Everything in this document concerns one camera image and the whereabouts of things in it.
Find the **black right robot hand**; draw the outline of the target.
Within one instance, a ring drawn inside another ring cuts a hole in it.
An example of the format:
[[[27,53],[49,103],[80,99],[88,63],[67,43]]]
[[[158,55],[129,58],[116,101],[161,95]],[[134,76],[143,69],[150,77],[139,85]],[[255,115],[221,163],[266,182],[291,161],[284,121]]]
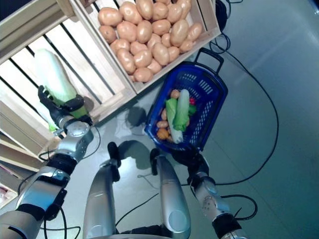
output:
[[[189,178],[196,174],[209,175],[209,166],[196,148],[187,148],[186,150],[173,150],[171,152],[173,159],[187,167]]]

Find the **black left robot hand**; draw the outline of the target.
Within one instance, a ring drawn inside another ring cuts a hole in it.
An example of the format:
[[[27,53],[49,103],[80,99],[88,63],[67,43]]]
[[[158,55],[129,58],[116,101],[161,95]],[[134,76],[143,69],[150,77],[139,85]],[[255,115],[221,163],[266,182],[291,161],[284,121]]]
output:
[[[59,127],[64,127],[65,124],[70,122],[78,121],[71,112],[74,112],[84,106],[84,99],[80,95],[76,95],[75,98],[63,103],[62,105],[57,105],[53,101],[53,96],[45,90],[43,85],[38,87],[38,98],[40,103],[43,104],[48,110],[49,114],[56,125]]]

